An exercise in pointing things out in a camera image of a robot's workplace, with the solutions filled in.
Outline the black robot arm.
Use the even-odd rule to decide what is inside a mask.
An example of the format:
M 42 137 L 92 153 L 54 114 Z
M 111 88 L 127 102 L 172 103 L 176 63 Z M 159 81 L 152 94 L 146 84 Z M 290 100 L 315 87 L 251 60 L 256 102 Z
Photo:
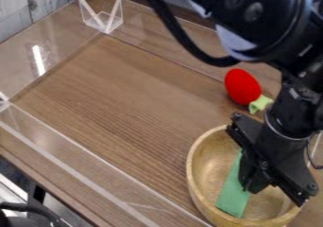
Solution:
M 199 49 L 163 0 L 147 0 L 164 26 L 203 62 L 263 62 L 282 89 L 263 120 L 235 113 L 227 133 L 242 147 L 239 181 L 256 194 L 279 187 L 296 205 L 319 192 L 304 152 L 323 131 L 323 0 L 190 0 L 216 25 L 227 56 Z

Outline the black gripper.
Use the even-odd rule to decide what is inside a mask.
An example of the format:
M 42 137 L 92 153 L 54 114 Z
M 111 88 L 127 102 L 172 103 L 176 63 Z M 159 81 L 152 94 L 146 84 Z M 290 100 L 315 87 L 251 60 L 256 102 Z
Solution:
M 283 135 L 268 118 L 260 122 L 243 113 L 234 113 L 231 120 L 226 132 L 242 148 L 242 186 L 252 194 L 270 185 L 279 187 L 300 207 L 319 192 L 304 156 L 310 138 Z

